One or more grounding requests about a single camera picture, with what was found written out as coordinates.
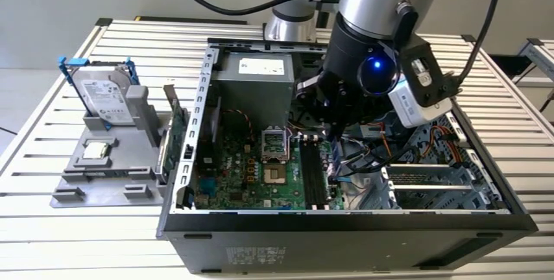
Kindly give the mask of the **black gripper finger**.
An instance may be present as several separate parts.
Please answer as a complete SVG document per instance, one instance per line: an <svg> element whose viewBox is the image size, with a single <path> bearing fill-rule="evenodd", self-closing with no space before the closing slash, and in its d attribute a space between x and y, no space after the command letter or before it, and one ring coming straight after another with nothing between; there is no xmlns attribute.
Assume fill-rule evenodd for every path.
<svg viewBox="0 0 554 280"><path fill-rule="evenodd" d="M295 84L295 99L316 120L326 124L326 137L340 138L345 123L346 84L337 75L302 77Z"/></svg>
<svg viewBox="0 0 554 280"><path fill-rule="evenodd" d="M346 128L356 124L373 113L378 99L370 97L358 97L350 100L342 110L341 127Z"/></svg>

